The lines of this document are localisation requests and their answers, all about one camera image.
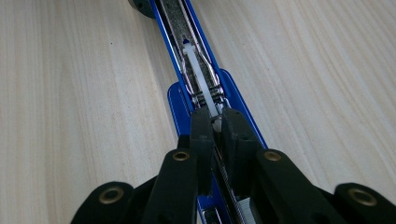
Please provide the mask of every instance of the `black plastic part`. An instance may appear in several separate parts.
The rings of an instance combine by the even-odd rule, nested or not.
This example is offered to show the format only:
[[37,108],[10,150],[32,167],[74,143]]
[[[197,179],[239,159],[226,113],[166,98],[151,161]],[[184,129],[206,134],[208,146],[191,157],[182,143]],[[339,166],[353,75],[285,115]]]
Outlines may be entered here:
[[140,223],[157,176],[134,189],[129,211],[123,223]]
[[280,151],[267,149],[256,153],[255,179],[250,207],[258,222],[346,223]]
[[262,146],[244,115],[235,109],[223,109],[221,131],[229,184],[235,195],[249,195],[255,154]]
[[190,149],[198,156],[198,194],[200,195],[207,195],[211,190],[214,146],[209,110],[207,107],[196,109],[191,114]]
[[363,185],[339,185],[333,198],[334,206],[349,223],[396,223],[396,206]]
[[72,223],[124,223],[134,188],[109,182],[95,189],[76,212]]
[[189,149],[170,151],[163,160],[142,223],[195,223],[197,156]]
[[128,2],[143,15],[155,19],[149,0],[128,0]]
[[190,136],[182,134],[178,137],[177,148],[190,148]]

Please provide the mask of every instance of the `wooden table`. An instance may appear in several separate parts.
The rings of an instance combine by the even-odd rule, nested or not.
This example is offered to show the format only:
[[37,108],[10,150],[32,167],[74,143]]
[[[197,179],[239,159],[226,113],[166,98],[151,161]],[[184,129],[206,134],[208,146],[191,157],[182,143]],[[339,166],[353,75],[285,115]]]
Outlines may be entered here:
[[[268,146],[315,185],[396,203],[394,1],[194,0]],[[99,185],[159,171],[177,81],[127,0],[0,1],[0,223],[66,223]]]

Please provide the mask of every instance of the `blue plastic housing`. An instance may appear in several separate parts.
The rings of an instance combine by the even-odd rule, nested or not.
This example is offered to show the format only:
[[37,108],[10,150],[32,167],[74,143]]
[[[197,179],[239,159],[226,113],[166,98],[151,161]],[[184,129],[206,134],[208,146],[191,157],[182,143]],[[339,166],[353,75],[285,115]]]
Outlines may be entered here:
[[[189,11],[191,12],[192,19],[197,27],[197,31],[200,33],[200,36],[203,40],[203,44],[207,50],[208,56],[212,62],[214,70],[216,74],[219,76],[219,82],[221,87],[224,90],[225,96],[230,103],[230,107],[239,110],[245,115],[248,123],[250,124],[251,128],[254,130],[255,134],[259,138],[262,146],[267,148],[267,145],[260,133],[257,125],[251,116],[250,112],[248,111],[248,107],[245,104],[244,99],[242,98],[241,93],[237,89],[235,83],[233,82],[233,78],[231,77],[230,73],[226,70],[219,69],[219,66],[216,62],[216,59],[213,55],[213,52],[205,38],[205,34],[201,28],[200,23],[195,15],[195,12],[192,8],[190,0],[185,0]],[[156,7],[155,0],[150,0],[152,10],[154,12],[155,18],[158,22],[160,27],[161,33],[163,35],[163,39],[165,41],[165,45],[168,49],[168,52],[171,56],[172,63],[175,67],[175,71],[177,74],[178,82],[173,84],[168,91],[168,100],[169,105],[172,111],[172,116],[174,119],[175,127],[177,130],[177,135],[181,134],[190,134],[191,132],[191,112],[194,110],[191,97],[186,90],[186,85],[184,83],[182,74],[180,73],[178,66],[177,66],[177,59],[172,51],[171,42],[169,40],[169,36],[165,31],[163,20],[160,16],[159,9]],[[221,196],[219,186],[217,184],[216,178],[213,176],[212,178],[212,194],[209,196],[199,196],[198,197],[198,208],[200,211],[201,219],[204,220],[203,211],[208,208],[216,207],[221,215],[222,221],[225,223],[231,223],[231,218],[228,215],[227,208],[223,198]]]

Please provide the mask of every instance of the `brass ring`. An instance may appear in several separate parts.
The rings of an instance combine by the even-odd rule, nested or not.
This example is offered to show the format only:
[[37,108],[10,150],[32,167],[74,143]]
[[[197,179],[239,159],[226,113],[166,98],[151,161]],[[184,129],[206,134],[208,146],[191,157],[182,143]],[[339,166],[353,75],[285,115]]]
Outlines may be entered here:
[[347,193],[357,203],[361,203],[366,206],[376,206],[377,204],[376,198],[371,193],[362,189],[349,189]]
[[175,161],[186,161],[190,157],[190,154],[184,151],[179,151],[175,154],[173,154],[173,159]]
[[123,196],[123,189],[115,186],[105,189],[99,196],[99,202],[104,204],[115,203]]
[[264,152],[264,157],[268,161],[280,161],[280,160],[282,160],[282,157],[278,153],[276,153],[274,151],[266,151],[266,152]]

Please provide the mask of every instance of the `wood grain surface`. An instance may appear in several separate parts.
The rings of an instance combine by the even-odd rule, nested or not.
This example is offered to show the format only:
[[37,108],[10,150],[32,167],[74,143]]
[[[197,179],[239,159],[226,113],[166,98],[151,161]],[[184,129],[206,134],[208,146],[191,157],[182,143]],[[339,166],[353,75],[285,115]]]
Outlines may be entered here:
[[[396,203],[395,1],[193,4],[269,147]],[[175,81],[127,0],[0,0],[0,223],[67,223],[99,185],[156,175]]]

